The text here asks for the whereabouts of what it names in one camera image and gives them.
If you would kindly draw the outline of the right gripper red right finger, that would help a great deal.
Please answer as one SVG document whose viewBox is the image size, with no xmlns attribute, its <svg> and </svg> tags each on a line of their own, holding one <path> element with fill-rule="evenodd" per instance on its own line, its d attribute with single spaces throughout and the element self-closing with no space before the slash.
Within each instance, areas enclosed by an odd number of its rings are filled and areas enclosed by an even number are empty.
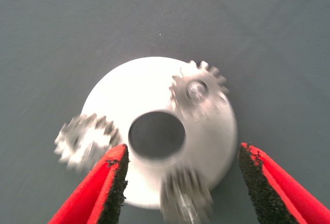
<svg viewBox="0 0 330 224">
<path fill-rule="evenodd" d="M 329 223 L 329 209 L 261 149 L 241 143 L 239 167 L 260 223 Z"/>
</svg>

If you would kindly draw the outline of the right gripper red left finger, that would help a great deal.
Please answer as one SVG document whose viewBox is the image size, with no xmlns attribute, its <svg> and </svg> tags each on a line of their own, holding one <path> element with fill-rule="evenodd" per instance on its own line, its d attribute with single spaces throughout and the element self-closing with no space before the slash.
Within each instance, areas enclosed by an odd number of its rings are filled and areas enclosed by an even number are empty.
<svg viewBox="0 0 330 224">
<path fill-rule="evenodd" d="M 111 148 L 49 223 L 118 223 L 127 186 L 128 148 Z"/>
</svg>

